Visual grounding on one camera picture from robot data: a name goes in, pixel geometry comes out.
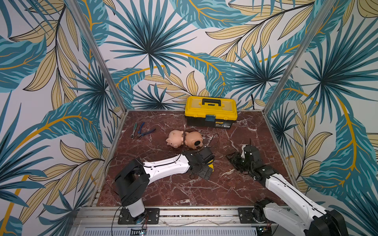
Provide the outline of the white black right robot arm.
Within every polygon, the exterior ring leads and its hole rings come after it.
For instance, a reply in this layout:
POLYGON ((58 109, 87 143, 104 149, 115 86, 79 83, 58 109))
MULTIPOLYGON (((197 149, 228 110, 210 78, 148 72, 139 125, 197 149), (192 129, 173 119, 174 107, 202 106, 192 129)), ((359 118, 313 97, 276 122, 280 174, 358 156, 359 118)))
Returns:
POLYGON ((283 200, 290 211, 269 198, 257 201, 251 213, 243 216, 260 224, 275 222, 295 236, 346 236, 344 217, 337 210, 327 210, 289 183, 276 169, 264 164, 257 147, 246 145, 242 152, 227 155, 235 170, 283 200))

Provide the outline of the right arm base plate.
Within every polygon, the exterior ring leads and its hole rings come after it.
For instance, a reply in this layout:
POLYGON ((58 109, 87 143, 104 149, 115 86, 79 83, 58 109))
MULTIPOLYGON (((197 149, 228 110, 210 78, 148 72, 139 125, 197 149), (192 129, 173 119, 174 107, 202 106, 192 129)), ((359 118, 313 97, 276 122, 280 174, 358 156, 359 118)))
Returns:
POLYGON ((253 224, 258 223, 254 215, 254 207, 239 207, 238 217, 241 224, 253 224))

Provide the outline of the dark pink piggy bank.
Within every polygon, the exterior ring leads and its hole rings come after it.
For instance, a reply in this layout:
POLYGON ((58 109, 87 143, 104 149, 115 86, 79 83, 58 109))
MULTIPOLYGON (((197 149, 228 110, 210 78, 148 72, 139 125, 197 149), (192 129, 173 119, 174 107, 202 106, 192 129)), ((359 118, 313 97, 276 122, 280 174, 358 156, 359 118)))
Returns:
POLYGON ((202 135, 198 131, 185 132, 185 145, 191 149, 197 149, 194 146, 196 141, 203 141, 202 135))

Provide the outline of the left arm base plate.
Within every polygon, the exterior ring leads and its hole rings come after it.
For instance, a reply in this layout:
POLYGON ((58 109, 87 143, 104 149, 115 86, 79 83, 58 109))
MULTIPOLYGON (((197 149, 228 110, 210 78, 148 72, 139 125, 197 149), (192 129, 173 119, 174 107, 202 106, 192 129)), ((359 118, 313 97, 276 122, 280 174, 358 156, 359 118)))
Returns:
POLYGON ((136 217, 132 217, 130 211, 127 208, 122 208, 120 216, 118 218, 119 225, 142 225, 152 224, 157 225, 159 221, 159 208, 147 208, 145 211, 136 217))

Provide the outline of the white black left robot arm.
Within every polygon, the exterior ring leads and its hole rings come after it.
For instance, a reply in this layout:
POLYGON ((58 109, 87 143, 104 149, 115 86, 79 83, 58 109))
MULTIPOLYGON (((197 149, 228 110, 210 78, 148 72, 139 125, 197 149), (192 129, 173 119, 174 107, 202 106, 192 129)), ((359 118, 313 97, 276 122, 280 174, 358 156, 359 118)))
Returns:
POLYGON ((209 148, 200 151, 187 150, 168 159, 142 162, 135 158, 115 177, 121 205, 134 219, 146 215, 142 196, 147 186, 166 177, 190 172, 208 180, 214 170, 210 165, 215 159, 209 148))

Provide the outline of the yellow piggy bank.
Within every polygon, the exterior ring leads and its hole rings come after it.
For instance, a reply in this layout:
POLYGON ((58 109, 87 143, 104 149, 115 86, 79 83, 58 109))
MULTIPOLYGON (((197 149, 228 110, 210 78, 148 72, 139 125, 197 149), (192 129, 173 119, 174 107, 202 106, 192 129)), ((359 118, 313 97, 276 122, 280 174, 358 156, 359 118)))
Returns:
POLYGON ((213 160, 208 162, 208 167, 212 169, 212 172, 214 171, 214 165, 213 165, 213 160))

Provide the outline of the light pink piggy bank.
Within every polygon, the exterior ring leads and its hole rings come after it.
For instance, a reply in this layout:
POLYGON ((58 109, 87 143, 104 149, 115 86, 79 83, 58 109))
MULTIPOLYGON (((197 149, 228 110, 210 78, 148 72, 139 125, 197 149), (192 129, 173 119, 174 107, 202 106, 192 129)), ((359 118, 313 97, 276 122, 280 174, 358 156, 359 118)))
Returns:
POLYGON ((180 130, 172 130, 166 139, 167 145, 178 148, 184 144, 184 132, 180 130))

